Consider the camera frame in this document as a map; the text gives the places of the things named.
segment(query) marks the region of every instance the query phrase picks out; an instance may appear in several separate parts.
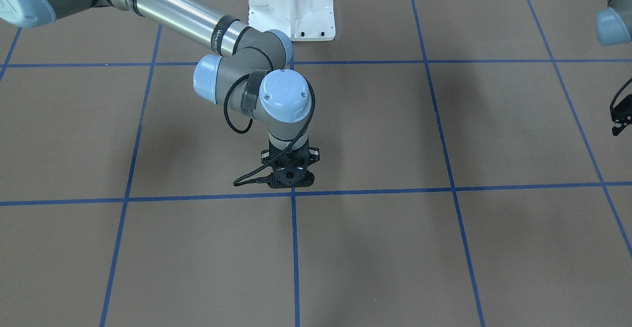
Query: gray floor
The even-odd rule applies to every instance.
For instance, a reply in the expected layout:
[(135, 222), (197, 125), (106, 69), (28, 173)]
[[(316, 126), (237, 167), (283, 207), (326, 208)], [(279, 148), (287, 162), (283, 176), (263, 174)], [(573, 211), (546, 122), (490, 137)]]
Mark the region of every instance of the gray floor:
[(334, 1), (335, 41), (295, 44), (296, 191), (231, 186), (266, 129), (194, 93), (205, 48), (113, 9), (0, 23), (0, 326), (632, 325), (605, 0)]

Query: horizontal blue line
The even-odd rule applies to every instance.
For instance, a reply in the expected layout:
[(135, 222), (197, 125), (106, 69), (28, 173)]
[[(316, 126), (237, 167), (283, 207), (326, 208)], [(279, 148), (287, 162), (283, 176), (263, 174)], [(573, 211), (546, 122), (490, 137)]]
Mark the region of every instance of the horizontal blue line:
[[(612, 181), (605, 183), (565, 183), (543, 185), (497, 185), (487, 187), (456, 187), (456, 191), (495, 191), (495, 190), (533, 190), (543, 188), (580, 188), (580, 187), (629, 187), (632, 181)], [(332, 191), (304, 191), (296, 192), (296, 196), (346, 196), (346, 195), (376, 195), (376, 194), (415, 194), (424, 192), (451, 192), (449, 187), (441, 188), (401, 188), (384, 190), (332, 190)], [(148, 203), (156, 201), (196, 201), (196, 200), (225, 200), (225, 199), (255, 199), (265, 197), (291, 197), (291, 192), (268, 192), (261, 194), (223, 194), (223, 195), (194, 195), (194, 196), (155, 196), (130, 197), (130, 203)], [(69, 200), (41, 200), (41, 201), (0, 201), (2, 206), (28, 205), (61, 205), (61, 204), (100, 204), (123, 203), (124, 198), (112, 199), (69, 199)]]
[[(437, 59), (424, 61), (411, 60), (366, 60), (366, 61), (296, 61), (297, 65), (336, 65), (336, 64), (476, 64), (476, 63), (540, 63), (553, 62), (550, 59)], [(632, 59), (556, 59), (555, 62), (632, 62)], [(156, 62), (154, 66), (195, 66), (196, 61)], [(151, 66), (150, 62), (91, 62), (61, 64), (7, 64), (6, 68), (97, 68), (117, 66)]]
[(68, 199), (68, 200), (0, 201), (0, 206), (103, 204), (103, 203), (122, 203), (123, 201), (124, 201), (123, 198), (117, 198), (117, 199)]

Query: white mounting plate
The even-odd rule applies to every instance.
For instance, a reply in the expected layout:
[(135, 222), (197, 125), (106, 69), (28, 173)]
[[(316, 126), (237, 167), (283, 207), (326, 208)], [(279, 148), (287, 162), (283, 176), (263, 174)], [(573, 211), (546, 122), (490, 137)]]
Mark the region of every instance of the white mounting plate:
[[(317, 0), (318, 3), (321, 5), (300, 9), (308, 0), (259, 0), (259, 5), (250, 4), (248, 24), (262, 32), (280, 30), (292, 41), (333, 41), (336, 37), (333, 0)], [(275, 4), (290, 6), (275, 10)]]

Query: blue joint cap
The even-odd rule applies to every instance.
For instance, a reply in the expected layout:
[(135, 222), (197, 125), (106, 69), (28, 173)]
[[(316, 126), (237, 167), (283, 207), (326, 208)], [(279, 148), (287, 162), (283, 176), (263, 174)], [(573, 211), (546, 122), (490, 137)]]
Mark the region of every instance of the blue joint cap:
[(275, 70), (261, 82), (259, 100), (275, 120), (296, 123), (307, 117), (312, 105), (307, 80), (294, 70)]
[(630, 43), (630, 31), (625, 22), (611, 7), (596, 14), (596, 34), (601, 45), (617, 45)]
[(278, 39), (280, 39), (281, 43), (283, 43), (283, 46), (285, 48), (285, 64), (289, 64), (289, 62), (292, 60), (292, 57), (294, 56), (294, 45), (292, 44), (292, 41), (286, 34), (281, 32), (280, 30), (269, 30), (266, 32), (274, 34), (278, 37)]
[(47, 0), (0, 0), (0, 18), (14, 26), (34, 28), (57, 21)]
[(194, 71), (194, 89), (196, 93), (217, 105), (215, 86), (217, 84), (217, 70), (222, 57), (214, 54), (206, 55), (196, 65)]

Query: white plastic base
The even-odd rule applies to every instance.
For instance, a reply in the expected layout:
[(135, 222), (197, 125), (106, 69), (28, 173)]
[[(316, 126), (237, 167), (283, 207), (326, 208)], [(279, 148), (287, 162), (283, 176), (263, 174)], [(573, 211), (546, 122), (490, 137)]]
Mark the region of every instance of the white plastic base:
[(336, 37), (334, 0), (249, 0), (248, 24), (280, 30), (292, 41), (332, 41)]

